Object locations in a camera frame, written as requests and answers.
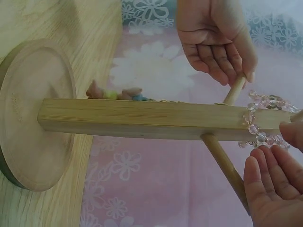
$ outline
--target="wooden table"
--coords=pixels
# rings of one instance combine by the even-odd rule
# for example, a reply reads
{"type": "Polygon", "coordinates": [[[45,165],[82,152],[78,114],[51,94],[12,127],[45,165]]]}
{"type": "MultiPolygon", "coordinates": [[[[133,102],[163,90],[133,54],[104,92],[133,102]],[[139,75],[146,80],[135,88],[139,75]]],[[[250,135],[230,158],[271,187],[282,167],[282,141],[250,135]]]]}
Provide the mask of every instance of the wooden table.
{"type": "MultiPolygon", "coordinates": [[[[120,0],[0,0],[0,63],[23,41],[55,40],[70,59],[78,98],[92,79],[106,84],[121,33],[120,0]]],[[[78,227],[91,143],[76,135],[67,171],[46,192],[17,188],[0,173],[0,226],[78,227]]]]}

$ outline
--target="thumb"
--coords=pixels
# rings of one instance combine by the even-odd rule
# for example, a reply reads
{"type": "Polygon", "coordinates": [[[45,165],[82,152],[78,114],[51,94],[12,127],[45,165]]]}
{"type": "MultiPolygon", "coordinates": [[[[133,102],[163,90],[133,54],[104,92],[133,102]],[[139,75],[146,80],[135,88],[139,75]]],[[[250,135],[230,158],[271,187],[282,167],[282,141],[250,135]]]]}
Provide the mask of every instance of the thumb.
{"type": "Polygon", "coordinates": [[[303,152],[303,122],[282,122],[280,131],[287,143],[303,152]]]}
{"type": "Polygon", "coordinates": [[[242,6],[239,0],[221,0],[219,2],[220,5],[213,9],[213,20],[226,38],[235,45],[242,58],[242,69],[247,81],[252,83],[258,58],[246,25],[242,6]]]}

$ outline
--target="wooden dowel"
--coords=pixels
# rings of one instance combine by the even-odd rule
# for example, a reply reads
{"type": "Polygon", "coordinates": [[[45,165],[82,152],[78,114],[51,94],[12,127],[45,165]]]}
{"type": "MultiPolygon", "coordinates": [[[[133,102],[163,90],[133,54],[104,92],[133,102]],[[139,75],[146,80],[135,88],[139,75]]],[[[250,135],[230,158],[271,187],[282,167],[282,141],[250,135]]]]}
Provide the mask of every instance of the wooden dowel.
{"type": "MultiPolygon", "coordinates": [[[[239,76],[235,84],[230,89],[223,103],[227,105],[232,105],[238,98],[245,82],[246,82],[246,78],[244,76],[239,76]]],[[[250,215],[250,210],[248,207],[245,190],[244,190],[244,182],[241,176],[239,175],[239,173],[237,172],[237,170],[235,169],[235,167],[233,166],[232,161],[228,158],[227,154],[223,150],[218,139],[213,134],[204,134],[201,136],[201,139],[208,147],[209,151],[211,152],[214,159],[218,163],[222,172],[224,173],[227,180],[231,184],[232,188],[234,189],[235,193],[239,197],[248,215],[250,215]]]]}
{"type": "Polygon", "coordinates": [[[233,166],[231,160],[223,150],[216,136],[212,134],[205,134],[201,136],[201,139],[203,140],[207,148],[211,151],[214,159],[218,163],[228,182],[231,184],[232,188],[239,197],[245,210],[249,214],[250,210],[248,208],[248,203],[246,200],[243,180],[235,169],[235,167],[233,166]]]}
{"type": "Polygon", "coordinates": [[[224,99],[223,103],[227,105],[233,105],[235,101],[237,100],[240,92],[242,91],[242,88],[246,82],[246,78],[243,76],[240,76],[237,78],[236,82],[230,89],[229,93],[227,94],[226,98],[224,99]]]}
{"type": "Polygon", "coordinates": [[[290,117],[291,122],[299,122],[303,120],[303,110],[290,117]]]}

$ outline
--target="wooden rod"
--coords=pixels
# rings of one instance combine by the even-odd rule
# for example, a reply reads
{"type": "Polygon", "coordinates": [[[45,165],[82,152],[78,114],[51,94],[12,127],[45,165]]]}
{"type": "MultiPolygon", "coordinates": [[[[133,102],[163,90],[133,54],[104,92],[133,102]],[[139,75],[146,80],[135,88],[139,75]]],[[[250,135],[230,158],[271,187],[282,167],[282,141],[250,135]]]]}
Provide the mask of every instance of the wooden rod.
{"type": "MultiPolygon", "coordinates": [[[[130,138],[251,140],[242,124],[245,107],[190,103],[135,102],[97,99],[45,99],[37,117],[47,131],[130,138]]],[[[267,133],[279,132],[289,113],[262,110],[256,123],[267,133]]]]}
{"type": "Polygon", "coordinates": [[[242,88],[246,82],[246,78],[243,76],[238,77],[232,88],[230,89],[229,93],[227,94],[226,98],[224,99],[223,103],[227,105],[233,105],[237,100],[242,88]]]}
{"type": "Polygon", "coordinates": [[[299,122],[303,120],[303,110],[290,117],[291,122],[299,122]]]}
{"type": "Polygon", "coordinates": [[[249,207],[248,207],[248,203],[247,203],[247,199],[246,199],[243,180],[242,180],[241,176],[239,175],[239,173],[237,172],[237,170],[235,169],[235,167],[233,166],[229,157],[223,150],[219,141],[212,134],[202,135],[201,139],[203,140],[203,142],[205,143],[207,148],[211,151],[214,159],[218,163],[218,165],[221,168],[221,170],[223,171],[225,177],[227,178],[227,180],[231,184],[232,188],[236,192],[240,201],[242,202],[245,210],[249,214],[250,211],[249,211],[249,207]]]}
{"type": "MultiPolygon", "coordinates": [[[[230,89],[223,103],[227,105],[232,105],[236,101],[237,97],[239,96],[245,82],[246,82],[246,78],[243,76],[239,76],[235,84],[230,89]]],[[[227,154],[223,150],[218,139],[214,134],[204,134],[201,136],[201,139],[208,147],[209,151],[211,152],[214,159],[218,163],[222,172],[224,173],[227,180],[231,184],[232,188],[234,189],[235,193],[239,197],[248,215],[250,215],[250,210],[248,207],[245,190],[244,190],[244,182],[241,176],[239,175],[239,173],[237,172],[237,170],[235,169],[235,167],[233,166],[232,161],[228,158],[227,154]]]]}

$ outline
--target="fabric backdrop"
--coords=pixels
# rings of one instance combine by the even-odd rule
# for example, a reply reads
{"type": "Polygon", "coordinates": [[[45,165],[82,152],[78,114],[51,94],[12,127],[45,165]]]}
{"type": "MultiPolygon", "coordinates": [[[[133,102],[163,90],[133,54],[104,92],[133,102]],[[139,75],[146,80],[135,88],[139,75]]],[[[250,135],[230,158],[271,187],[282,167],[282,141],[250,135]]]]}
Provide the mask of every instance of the fabric backdrop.
{"type": "MultiPolygon", "coordinates": [[[[243,2],[259,64],[248,91],[278,95],[302,107],[302,3],[243,2]]],[[[176,1],[123,0],[124,35],[108,87],[139,86],[143,95],[191,103],[221,102],[229,91],[190,67],[175,30],[176,1]]],[[[251,148],[221,143],[243,175],[251,148]]],[[[290,153],[301,163],[303,155],[290,153]]],[[[81,227],[252,227],[250,217],[201,141],[96,136],[90,153],[81,227]]]]}

